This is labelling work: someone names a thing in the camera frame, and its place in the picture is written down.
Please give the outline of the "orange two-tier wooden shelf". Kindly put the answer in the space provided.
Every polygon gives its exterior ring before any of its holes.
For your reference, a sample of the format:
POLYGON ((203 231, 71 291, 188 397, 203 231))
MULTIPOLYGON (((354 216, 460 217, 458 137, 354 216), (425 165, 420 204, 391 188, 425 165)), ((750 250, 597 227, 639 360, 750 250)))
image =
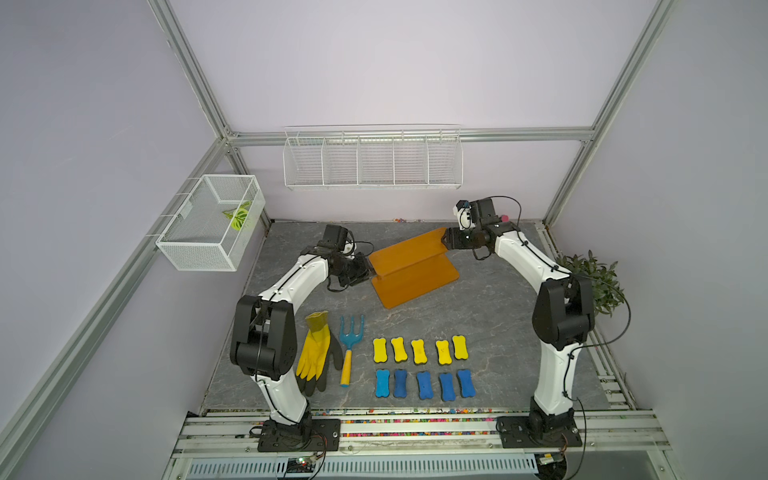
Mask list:
POLYGON ((386 309, 393 309, 459 279, 439 228, 373 252, 372 285, 386 309))

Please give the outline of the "yellow whiteboard eraser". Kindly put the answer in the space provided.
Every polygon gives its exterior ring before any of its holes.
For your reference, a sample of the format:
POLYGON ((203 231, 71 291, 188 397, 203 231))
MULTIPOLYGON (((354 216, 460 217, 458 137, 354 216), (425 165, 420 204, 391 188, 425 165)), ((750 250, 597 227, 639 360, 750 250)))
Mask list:
POLYGON ((413 352, 413 362, 415 365, 424 365, 428 362, 426 355, 425 342, 423 339, 415 339, 410 342, 413 352))
POLYGON ((375 338, 373 340, 373 349, 373 360, 376 364, 383 364, 388 361, 386 338, 375 338))
POLYGON ((454 358, 459 361, 469 359, 469 351, 467 348, 467 341, 464 335, 454 335, 452 337, 454 358))
POLYGON ((452 356, 450 342, 448 340, 437 340, 435 346, 438 356, 438 364, 441 366, 451 365, 452 356))
POLYGON ((390 342, 393 349, 394 361, 396 363, 406 362, 408 360, 408 354, 405 348, 404 338, 395 337, 392 338, 390 342))

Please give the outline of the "blue whiteboard eraser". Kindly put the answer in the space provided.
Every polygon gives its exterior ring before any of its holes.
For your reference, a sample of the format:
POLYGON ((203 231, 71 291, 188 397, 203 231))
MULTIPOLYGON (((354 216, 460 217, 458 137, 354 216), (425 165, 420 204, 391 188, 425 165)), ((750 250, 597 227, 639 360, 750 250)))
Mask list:
POLYGON ((378 369, 376 371, 375 396, 377 398, 388 398, 390 396, 390 375, 387 369, 378 369))
POLYGON ((431 374, 428 371, 421 371, 416 374, 418 385, 418 395, 420 400, 429 400, 434 398, 432 388, 431 374))
POLYGON ((441 400, 443 402, 452 402, 456 400, 453 375, 450 373, 440 373, 438 375, 441 391, 441 400))
POLYGON ((460 386, 460 394, 462 398, 473 398, 476 396, 476 389, 472 379, 472 373, 468 369, 460 369, 457 371, 457 379, 460 386))
POLYGON ((395 398, 404 399, 407 397, 407 377, 408 372, 406 370, 397 369, 394 371, 393 396, 395 398))

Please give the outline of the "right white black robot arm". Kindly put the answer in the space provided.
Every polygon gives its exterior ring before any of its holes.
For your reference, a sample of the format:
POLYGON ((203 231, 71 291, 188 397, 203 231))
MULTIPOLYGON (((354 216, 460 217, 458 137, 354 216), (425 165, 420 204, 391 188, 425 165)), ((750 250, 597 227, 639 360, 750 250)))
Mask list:
POLYGON ((537 442, 573 431, 575 366, 595 325, 591 280, 558 265, 509 222, 450 227, 441 242, 449 250, 487 248, 534 289, 532 327, 541 344, 541 358, 526 430, 537 442))

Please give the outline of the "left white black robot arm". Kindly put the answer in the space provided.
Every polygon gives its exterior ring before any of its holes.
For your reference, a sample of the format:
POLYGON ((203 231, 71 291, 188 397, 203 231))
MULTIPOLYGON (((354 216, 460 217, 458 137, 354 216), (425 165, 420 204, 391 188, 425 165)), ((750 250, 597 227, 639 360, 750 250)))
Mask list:
POLYGON ((307 319, 304 345, 298 345, 295 314, 321 284, 335 277, 337 292, 375 274, 361 252, 310 250, 272 286, 237 303, 230 361, 259 386, 270 409, 270 420, 280 427, 301 428, 308 423, 308 398, 323 392, 327 370, 343 369, 342 345, 332 333, 328 314, 307 319))

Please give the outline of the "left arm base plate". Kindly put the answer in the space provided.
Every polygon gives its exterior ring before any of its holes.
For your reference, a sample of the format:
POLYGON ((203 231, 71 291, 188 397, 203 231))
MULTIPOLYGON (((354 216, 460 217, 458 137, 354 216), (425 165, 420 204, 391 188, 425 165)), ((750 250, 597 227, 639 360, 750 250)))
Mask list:
POLYGON ((297 425, 266 420, 259 434, 257 450, 261 453, 300 451, 337 451, 341 440, 338 419, 308 418, 297 425))

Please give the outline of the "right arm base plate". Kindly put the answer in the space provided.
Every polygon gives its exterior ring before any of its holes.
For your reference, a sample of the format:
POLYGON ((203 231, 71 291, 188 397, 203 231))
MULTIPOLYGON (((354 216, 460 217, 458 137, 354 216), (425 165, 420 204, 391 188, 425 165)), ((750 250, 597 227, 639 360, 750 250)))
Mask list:
POLYGON ((564 415, 501 416, 496 431, 505 449, 548 448, 565 450, 582 447, 584 441, 571 412, 564 415))

